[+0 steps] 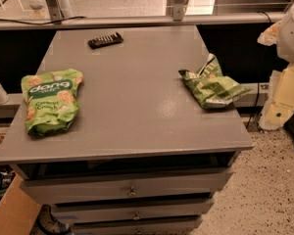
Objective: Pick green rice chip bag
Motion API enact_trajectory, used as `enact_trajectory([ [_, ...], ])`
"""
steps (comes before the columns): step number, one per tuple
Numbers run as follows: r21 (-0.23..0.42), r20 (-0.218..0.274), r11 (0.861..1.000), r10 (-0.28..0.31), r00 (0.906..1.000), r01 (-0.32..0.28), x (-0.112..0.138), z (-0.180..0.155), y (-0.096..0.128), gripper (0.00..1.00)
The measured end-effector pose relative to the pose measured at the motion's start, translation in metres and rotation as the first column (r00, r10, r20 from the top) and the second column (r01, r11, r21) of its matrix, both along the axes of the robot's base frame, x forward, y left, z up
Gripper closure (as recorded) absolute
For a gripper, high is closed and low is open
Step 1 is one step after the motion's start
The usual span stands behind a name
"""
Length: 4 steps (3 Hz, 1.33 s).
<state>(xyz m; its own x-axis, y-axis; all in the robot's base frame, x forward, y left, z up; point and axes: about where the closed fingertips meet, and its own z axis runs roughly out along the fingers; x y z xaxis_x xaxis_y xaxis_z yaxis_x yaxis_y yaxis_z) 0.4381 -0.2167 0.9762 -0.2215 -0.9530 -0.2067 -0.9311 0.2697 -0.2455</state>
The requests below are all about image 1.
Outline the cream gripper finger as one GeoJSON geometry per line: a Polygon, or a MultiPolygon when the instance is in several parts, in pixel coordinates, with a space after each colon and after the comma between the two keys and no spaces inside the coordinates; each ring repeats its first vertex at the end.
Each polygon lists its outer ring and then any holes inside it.
{"type": "Polygon", "coordinates": [[[277,130],[294,115],[294,64],[274,70],[269,78],[268,99],[258,121],[264,130],[277,130]]]}
{"type": "Polygon", "coordinates": [[[274,45],[277,42],[280,24],[281,21],[278,21],[272,24],[270,27],[268,27],[265,31],[263,31],[260,34],[260,36],[257,39],[257,42],[266,46],[274,45]]]}

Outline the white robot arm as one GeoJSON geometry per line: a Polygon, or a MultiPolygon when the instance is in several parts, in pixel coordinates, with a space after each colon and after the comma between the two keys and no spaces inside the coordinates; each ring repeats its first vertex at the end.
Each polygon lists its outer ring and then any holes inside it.
{"type": "Polygon", "coordinates": [[[283,71],[272,72],[268,99],[259,118],[261,129],[277,130],[294,115],[294,3],[281,21],[260,34],[258,42],[276,45],[277,56],[288,62],[283,71]]]}

